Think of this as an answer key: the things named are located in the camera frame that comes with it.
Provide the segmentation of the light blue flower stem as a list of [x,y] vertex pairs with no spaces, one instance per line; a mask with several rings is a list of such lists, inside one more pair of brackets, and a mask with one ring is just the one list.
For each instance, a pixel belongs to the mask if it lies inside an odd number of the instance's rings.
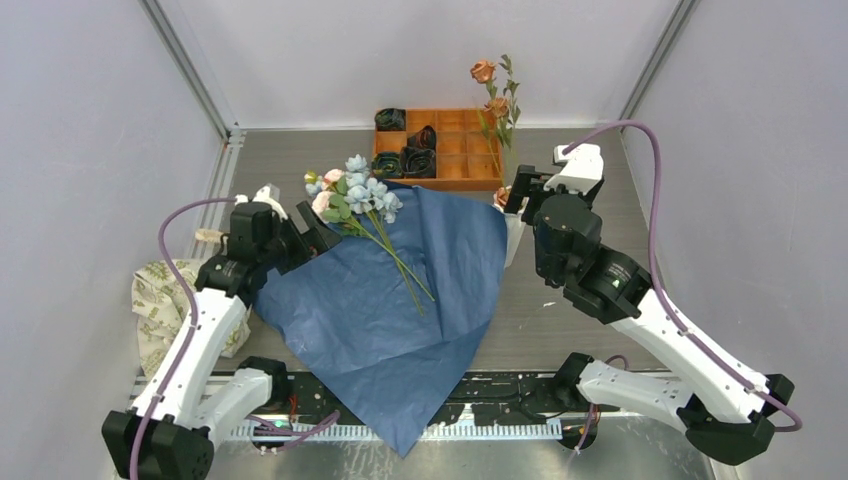
[[397,220],[403,207],[402,201],[389,191],[386,183],[372,175],[369,161],[362,155],[356,154],[345,161],[345,182],[345,201],[355,215],[364,216],[371,222],[376,235],[368,233],[366,237],[375,240],[393,259],[416,307],[422,307],[419,293],[434,301],[430,289],[400,258],[389,238],[387,225]]

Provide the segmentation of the orange rose flower stem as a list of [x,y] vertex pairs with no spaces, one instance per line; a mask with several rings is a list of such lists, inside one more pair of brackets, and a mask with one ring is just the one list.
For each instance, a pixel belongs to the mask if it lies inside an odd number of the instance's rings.
[[514,133],[521,115],[516,97],[520,83],[514,78],[513,62],[508,54],[502,54],[497,63],[481,59],[469,73],[488,94],[483,108],[476,112],[484,138],[496,141],[501,149],[501,163],[496,167],[501,186],[493,197],[494,204],[504,210],[511,191],[509,181],[514,178],[513,167],[517,162]]

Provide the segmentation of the beige ribbon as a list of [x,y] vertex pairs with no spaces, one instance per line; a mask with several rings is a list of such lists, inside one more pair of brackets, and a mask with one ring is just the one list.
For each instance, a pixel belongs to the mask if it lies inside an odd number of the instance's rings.
[[201,243],[222,245],[227,237],[226,232],[214,229],[199,228],[194,233],[195,240]]

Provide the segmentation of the blue paper flower bouquet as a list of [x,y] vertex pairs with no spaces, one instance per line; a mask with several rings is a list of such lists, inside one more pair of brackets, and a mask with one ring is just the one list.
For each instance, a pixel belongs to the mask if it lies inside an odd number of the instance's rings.
[[470,367],[495,315],[507,228],[491,204],[396,186],[387,252],[347,237],[281,274],[254,309],[291,352],[399,455]]

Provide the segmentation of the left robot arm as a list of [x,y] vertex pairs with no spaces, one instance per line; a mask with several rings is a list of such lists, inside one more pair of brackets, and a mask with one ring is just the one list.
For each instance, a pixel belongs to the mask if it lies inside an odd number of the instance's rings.
[[187,289],[189,317],[143,392],[111,411],[101,433],[123,479],[204,479],[223,439],[254,411],[277,413],[291,403],[286,365],[251,356],[209,398],[207,381],[232,330],[275,270],[285,274],[339,244],[302,201],[301,231],[273,199],[237,201],[216,253]]

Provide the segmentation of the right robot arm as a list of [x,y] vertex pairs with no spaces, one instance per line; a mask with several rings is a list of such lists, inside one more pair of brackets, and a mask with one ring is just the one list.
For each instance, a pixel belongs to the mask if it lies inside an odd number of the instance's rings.
[[655,276],[601,241],[597,189],[571,192],[529,165],[517,169],[505,210],[532,228],[535,271],[574,308],[630,337],[660,360],[663,380],[570,354],[549,383],[558,408],[594,415],[617,407],[659,421],[698,451],[727,465],[765,452],[794,390],[781,374],[761,374],[700,331]]

